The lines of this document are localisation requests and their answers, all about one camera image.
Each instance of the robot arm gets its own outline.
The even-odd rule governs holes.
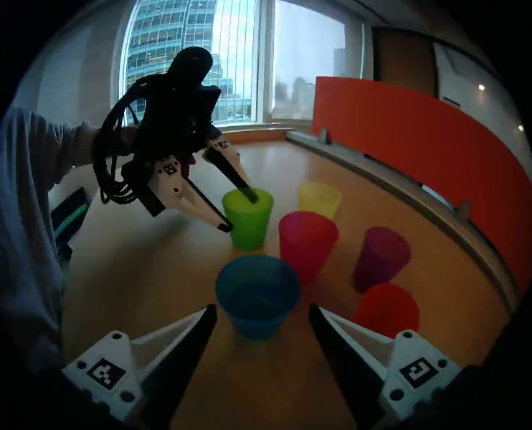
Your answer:
[[[128,204],[138,199],[153,216],[178,209],[230,231],[228,219],[180,174],[179,156],[201,150],[252,203],[257,201],[238,152],[211,124],[220,89],[201,84],[211,66],[212,56],[205,49],[184,49],[166,74],[139,79],[111,110],[93,143],[93,168],[103,203]],[[133,112],[138,128],[128,150],[121,124],[126,109],[139,98],[146,101],[146,110],[140,124]],[[131,153],[133,160],[121,169],[123,181],[116,181],[116,155]],[[109,173],[105,159],[112,154],[116,155]]]
[[[119,422],[166,430],[216,321],[208,305],[141,338],[113,331],[62,373]]]
[[[412,330],[390,339],[315,304],[310,324],[359,429],[408,419],[461,372]]]

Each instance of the plastic cup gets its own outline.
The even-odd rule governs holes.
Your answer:
[[[412,258],[407,241],[387,227],[371,227],[366,231],[353,284],[358,292],[391,281]]]
[[[232,243],[247,251],[258,249],[264,244],[270,212],[274,198],[266,191],[253,188],[258,201],[252,203],[240,190],[233,190],[222,198],[226,217],[234,228],[230,232]]]
[[[246,255],[222,268],[216,293],[236,331],[259,340],[274,334],[297,305],[300,282],[282,260]]]
[[[301,211],[315,212],[333,219],[342,201],[342,193],[320,182],[303,183],[298,190]]]
[[[403,330],[418,331],[419,308],[400,286],[374,285],[361,298],[352,321],[393,339]]]
[[[291,212],[278,229],[280,258],[296,271],[302,286],[312,284],[338,241],[338,227],[314,212]]]

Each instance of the red cup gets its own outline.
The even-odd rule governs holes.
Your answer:
[[[395,284],[374,285],[361,298],[352,321],[388,338],[419,329],[419,308],[413,297]]]
[[[314,212],[292,212],[278,225],[280,259],[300,278],[301,285],[312,284],[338,241],[338,227]]]
[[[366,231],[356,268],[353,285],[365,292],[374,285],[391,281],[412,258],[407,241],[387,227],[371,227]]]

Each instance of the yellow cup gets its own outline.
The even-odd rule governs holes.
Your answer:
[[[333,219],[342,201],[342,193],[320,182],[307,182],[298,191],[300,210]]]

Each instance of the window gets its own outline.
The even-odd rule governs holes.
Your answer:
[[[199,46],[214,60],[204,84],[222,91],[213,121],[311,120],[317,76],[361,76],[363,22],[338,3],[138,0],[123,49],[121,96],[140,77],[165,72],[185,47]],[[142,118],[144,101],[133,109]]]
[[[212,120],[256,120],[255,22],[259,4],[260,0],[139,0],[125,48],[123,92],[139,77],[165,72],[184,47],[200,46],[214,59],[204,84],[222,89]],[[132,107],[142,118],[144,100],[137,100]],[[127,121],[132,122],[130,111]]]
[[[276,3],[273,119],[311,120],[317,76],[361,76],[363,24],[323,1],[315,6]],[[346,26],[354,30],[347,45]]]

